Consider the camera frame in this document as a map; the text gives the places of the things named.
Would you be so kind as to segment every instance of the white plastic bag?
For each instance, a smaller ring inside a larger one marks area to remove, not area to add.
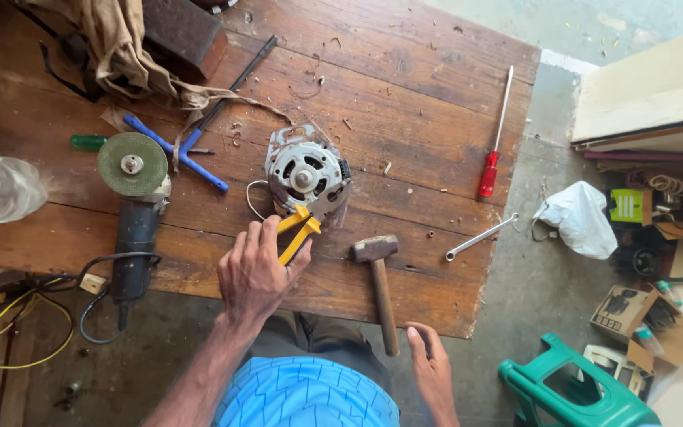
[[[555,193],[542,203],[534,218],[559,228],[566,245],[585,257],[607,259],[618,242],[602,213],[605,195],[584,181]]]

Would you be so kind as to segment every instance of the combination wrench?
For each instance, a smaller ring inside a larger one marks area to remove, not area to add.
[[[495,225],[494,227],[488,229],[485,232],[482,232],[478,236],[471,238],[467,242],[461,244],[460,246],[456,248],[452,248],[449,251],[447,251],[447,261],[452,261],[455,259],[455,255],[459,254],[460,252],[464,251],[465,249],[475,245],[481,240],[484,240],[485,238],[491,236],[492,234],[498,232],[499,230],[509,226],[510,224],[514,223],[515,221],[518,221],[518,214],[514,213],[512,214],[509,218],[506,220],[502,221],[501,223]]]

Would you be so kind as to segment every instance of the wooden table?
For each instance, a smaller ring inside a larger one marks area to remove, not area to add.
[[[445,252],[503,214],[540,51],[406,0],[241,0],[224,18],[229,46],[210,84],[228,87],[277,34],[278,46],[253,75],[259,82],[251,77],[241,94],[289,109],[298,121],[303,113],[313,118],[353,170],[345,228],[315,238],[313,262],[282,307],[377,322],[369,268],[345,257],[353,242],[393,233],[401,249],[386,265],[397,324],[422,321],[442,335],[469,338],[495,242],[485,240],[451,263]],[[51,46],[56,71],[74,76],[39,27],[0,7],[0,155],[36,164],[49,189],[42,208],[0,225],[0,266],[78,272],[113,252],[118,203],[96,171],[96,153],[73,149],[71,134],[115,134],[99,119],[110,101],[168,141],[185,116],[150,102],[82,100],[43,72],[39,39]],[[510,65],[515,79],[495,195],[478,200]],[[317,90],[313,72],[325,76],[319,94],[292,96],[290,86]],[[233,145],[234,122],[242,123],[241,138],[254,147]],[[243,104],[221,111],[197,143],[217,154],[198,159],[231,189],[224,195],[185,167],[173,176],[157,241],[165,260],[152,289],[219,297],[215,263],[255,219],[244,190],[264,179],[266,137],[282,127],[285,122]],[[252,198],[259,210],[270,209],[269,196],[258,188]],[[107,275],[109,267],[93,272]]]

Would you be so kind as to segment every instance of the person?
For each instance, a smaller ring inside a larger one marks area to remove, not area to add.
[[[359,331],[319,316],[273,315],[308,266],[312,247],[308,240],[281,265],[279,222],[273,215],[250,223],[218,262],[223,310],[143,427],[399,425],[389,375]],[[302,334],[294,328],[297,318]],[[427,325],[406,326],[426,417],[439,427],[459,425],[439,336]]]

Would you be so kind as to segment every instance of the hand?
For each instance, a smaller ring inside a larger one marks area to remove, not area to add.
[[[279,263],[275,243],[279,222],[278,215],[268,217],[262,224],[252,221],[246,232],[236,236],[233,249],[218,262],[223,316],[229,325],[245,333],[260,332],[309,264],[311,239],[288,266]]]
[[[449,357],[431,326],[405,322],[413,356],[413,378],[433,425],[460,426],[452,399]]]

